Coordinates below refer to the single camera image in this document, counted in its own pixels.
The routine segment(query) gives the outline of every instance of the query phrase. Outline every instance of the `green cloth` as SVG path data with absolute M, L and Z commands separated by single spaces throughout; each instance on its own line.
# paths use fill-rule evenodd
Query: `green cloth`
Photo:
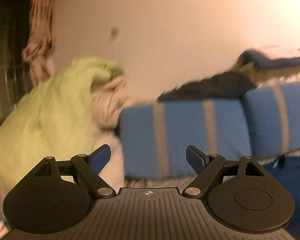
M 25 95 L 0 127 L 0 187 L 10 191 L 46 156 L 69 160 L 93 150 L 93 81 L 122 75 L 115 62 L 74 60 Z

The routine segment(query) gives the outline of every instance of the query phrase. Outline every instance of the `wall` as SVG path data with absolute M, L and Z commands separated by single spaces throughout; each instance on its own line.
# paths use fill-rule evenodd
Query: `wall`
M 251 46 L 300 47 L 300 0 L 56 0 L 55 7 L 55 66 L 90 55 L 118 60 L 138 98 L 221 72 Z

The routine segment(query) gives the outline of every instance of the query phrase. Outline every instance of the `crosshair symbol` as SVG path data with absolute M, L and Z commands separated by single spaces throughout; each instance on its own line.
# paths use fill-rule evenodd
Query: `crosshair symbol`
M 147 196 L 150 196 L 150 195 L 152 195 L 154 192 L 152 192 L 151 190 L 147 190 L 146 192 L 145 192 L 145 194 L 147 195 Z

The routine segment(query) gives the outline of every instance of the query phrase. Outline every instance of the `triangular cutout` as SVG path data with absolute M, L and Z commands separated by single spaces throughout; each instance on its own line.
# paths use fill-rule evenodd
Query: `triangular cutout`
M 34 177 L 50 176 L 52 175 L 50 163 L 45 163 L 40 167 L 40 169 L 35 173 Z
M 259 177 L 264 176 L 264 174 L 253 163 L 247 163 L 246 175 L 247 176 L 259 176 Z

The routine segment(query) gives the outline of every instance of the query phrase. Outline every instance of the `dark blue clothing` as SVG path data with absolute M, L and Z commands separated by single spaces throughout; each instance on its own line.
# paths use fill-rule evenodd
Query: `dark blue clothing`
M 295 212 L 287 230 L 300 240 L 300 157 L 283 156 L 264 168 L 292 195 Z
M 254 50 L 246 50 L 240 55 L 242 65 L 253 61 L 254 66 L 258 68 L 285 68 L 300 66 L 300 57 L 297 58 L 279 58 L 269 60 L 267 57 Z

